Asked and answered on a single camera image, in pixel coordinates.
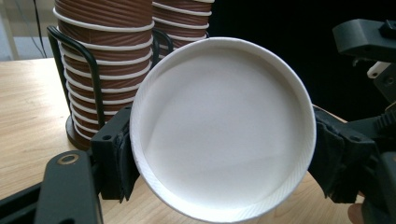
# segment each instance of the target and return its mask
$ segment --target ripple paper cup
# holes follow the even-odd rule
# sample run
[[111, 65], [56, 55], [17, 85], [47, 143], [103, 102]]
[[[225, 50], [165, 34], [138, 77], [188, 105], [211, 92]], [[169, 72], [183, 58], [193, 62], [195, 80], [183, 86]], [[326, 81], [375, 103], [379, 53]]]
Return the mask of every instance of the ripple paper cup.
[[72, 109], [72, 120], [73, 120], [73, 126], [81, 137], [91, 140], [91, 138], [98, 132], [99, 130], [99, 125], [97, 124], [96, 120], [93, 120], [92, 123], [89, 119], [86, 119], [85, 117], [81, 116], [72, 105], [70, 105], [70, 108]]
[[[102, 45], [93, 45], [87, 44], [83, 42], [81, 43], [90, 53], [93, 54], [96, 60], [103, 60], [103, 61], [129, 61], [135, 60], [145, 55], [149, 54], [151, 49], [153, 38], [146, 42], [146, 43], [136, 43], [134, 46], [102, 46]], [[67, 47], [66, 45], [62, 44], [62, 48], [66, 49], [67, 51], [79, 55], [77, 51]]]
[[[121, 75], [128, 75], [142, 71], [149, 64], [151, 64], [151, 58], [152, 58], [152, 50], [146, 56], [136, 60], [122, 61], [122, 62], [97, 60], [97, 63], [100, 74], [107, 76], [121, 76]], [[84, 73], [91, 72], [90, 67], [88, 66], [85, 59], [75, 54], [72, 54], [68, 51], [66, 51], [66, 55], [64, 55], [64, 61], [73, 68], [81, 72]]]
[[151, 1], [56, 0], [55, 9], [75, 21], [112, 26], [139, 27], [151, 24]]
[[153, 17], [188, 25], [206, 25], [212, 12], [196, 12], [153, 2]]
[[153, 3], [159, 3], [169, 7], [175, 7], [180, 9], [185, 9], [188, 11], [196, 12], [210, 12], [212, 9], [212, 3], [210, 2], [197, 2], [191, 0], [154, 0]]
[[[69, 78], [73, 79], [74, 81], [84, 85], [84, 86], [89, 86], [92, 87], [92, 79], [90, 77], [82, 77], [80, 75], [77, 75], [76, 73], [71, 72], [70, 70], [66, 69], [65, 72], [69, 76]], [[126, 79], [111, 79], [111, 80], [101, 80], [102, 88], [103, 89], [121, 89], [121, 88], [127, 88], [131, 86], [135, 86], [143, 81], [145, 78], [146, 74], [149, 71], [143, 73], [141, 76], [138, 77], [132, 77], [132, 78], [126, 78]]]
[[[81, 105], [78, 102], [74, 101], [73, 98], [70, 98], [70, 103], [72, 104], [75, 111], [77, 111], [84, 118], [97, 120], [97, 113], [95, 109], [91, 109], [84, 105]], [[104, 111], [104, 112], [105, 112], [105, 121], [109, 121], [115, 114], [117, 114], [118, 110]]]
[[167, 21], [153, 17], [155, 28], [167, 33], [168, 35], [178, 35], [184, 37], [201, 37], [206, 34], [209, 24], [205, 25], [188, 25], [173, 21]]
[[201, 36], [201, 37], [184, 37], [184, 36], [177, 36], [177, 35], [169, 35], [169, 37], [171, 37], [174, 47], [177, 49], [181, 48], [185, 45], [188, 45], [190, 43], [193, 43], [195, 41], [206, 39], [206, 35]]
[[[93, 89], [87, 86], [81, 86], [78, 83], [70, 82], [67, 80], [67, 85], [72, 89], [74, 92], [77, 94], [86, 97], [86, 98], [91, 98], [94, 99], [94, 94], [93, 94]], [[136, 95], [137, 89], [139, 88], [140, 85], [132, 86], [131, 88], [127, 89], [120, 89], [117, 91], [108, 91], [108, 89], [103, 89], [102, 90], [102, 96], [104, 101], [117, 101], [119, 99], [128, 99], [132, 98]]]
[[141, 27], [109, 27], [75, 21], [60, 15], [55, 9], [53, 14], [58, 19], [58, 28], [75, 40], [103, 46], [133, 46], [148, 42], [154, 22]]
[[[76, 102], [80, 105], [84, 105], [85, 107], [87, 107], [89, 109], [96, 109], [95, 101], [93, 99], [83, 97], [83, 96], [78, 95], [77, 93], [71, 92], [71, 91], [70, 91], [69, 97], [72, 98], [74, 102]], [[125, 99], [125, 100], [118, 100], [118, 101], [104, 101], [103, 102], [104, 110], [105, 111], [118, 111], [127, 105], [131, 105], [133, 103], [133, 101], [134, 101], [134, 97]]]

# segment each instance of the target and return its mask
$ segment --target black cable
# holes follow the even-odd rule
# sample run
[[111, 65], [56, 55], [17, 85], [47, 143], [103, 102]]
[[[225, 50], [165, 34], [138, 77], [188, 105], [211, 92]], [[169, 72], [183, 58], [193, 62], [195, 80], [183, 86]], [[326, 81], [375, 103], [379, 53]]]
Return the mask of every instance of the black cable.
[[40, 37], [41, 48], [43, 49], [44, 56], [47, 58], [47, 53], [44, 50], [43, 36], [41, 34], [40, 19], [38, 17], [38, 11], [37, 11], [37, 4], [36, 3], [35, 3], [35, 20], [37, 22], [38, 36]]
[[40, 47], [37, 45], [37, 43], [35, 42], [35, 39], [33, 38], [33, 34], [32, 34], [32, 30], [31, 30], [30, 25], [29, 25], [29, 21], [28, 21], [28, 20], [26, 19], [26, 17], [23, 15], [23, 12], [22, 12], [22, 9], [21, 9], [21, 5], [20, 5], [20, 3], [18, 2], [18, 0], [15, 0], [15, 5], [17, 6], [18, 11], [20, 12], [21, 17], [22, 17], [23, 21], [24, 21], [25, 24], [26, 24], [27, 32], [29, 33], [29, 36], [30, 36], [30, 38], [32, 39], [33, 44], [35, 45], [35, 47], [37, 48], [37, 50], [40, 52], [41, 56], [44, 58], [44, 53], [43, 53], [43, 51], [41, 51]]

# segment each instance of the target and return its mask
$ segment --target wooden table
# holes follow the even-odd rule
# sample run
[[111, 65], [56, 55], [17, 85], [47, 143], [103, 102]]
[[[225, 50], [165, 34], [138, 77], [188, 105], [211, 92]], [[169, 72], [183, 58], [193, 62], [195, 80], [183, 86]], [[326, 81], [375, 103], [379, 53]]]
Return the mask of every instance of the wooden table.
[[[0, 200], [38, 183], [49, 159], [74, 149], [53, 59], [0, 63]], [[129, 202], [101, 200], [109, 223], [203, 223], [160, 201], [139, 177]], [[348, 204], [325, 199], [310, 174], [277, 209], [245, 223], [350, 223]]]

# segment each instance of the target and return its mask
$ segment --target white paper plate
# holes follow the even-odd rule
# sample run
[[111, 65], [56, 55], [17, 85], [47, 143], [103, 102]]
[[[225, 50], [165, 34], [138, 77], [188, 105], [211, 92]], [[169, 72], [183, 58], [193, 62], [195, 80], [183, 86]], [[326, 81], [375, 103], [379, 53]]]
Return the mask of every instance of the white paper plate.
[[161, 60], [131, 114], [140, 174], [165, 203], [209, 222], [260, 216], [296, 189], [316, 125], [303, 83], [247, 41], [211, 37]]

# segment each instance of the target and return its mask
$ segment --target black background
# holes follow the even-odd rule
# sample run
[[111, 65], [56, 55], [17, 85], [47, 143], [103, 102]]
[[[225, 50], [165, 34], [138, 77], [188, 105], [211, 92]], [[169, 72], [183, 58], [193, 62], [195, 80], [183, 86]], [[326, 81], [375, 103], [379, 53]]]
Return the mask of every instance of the black background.
[[375, 62], [354, 67], [336, 49], [332, 28], [355, 19], [396, 20], [396, 1], [216, 0], [207, 31], [271, 50], [297, 73], [313, 104], [356, 120], [383, 113], [389, 103], [366, 75]]

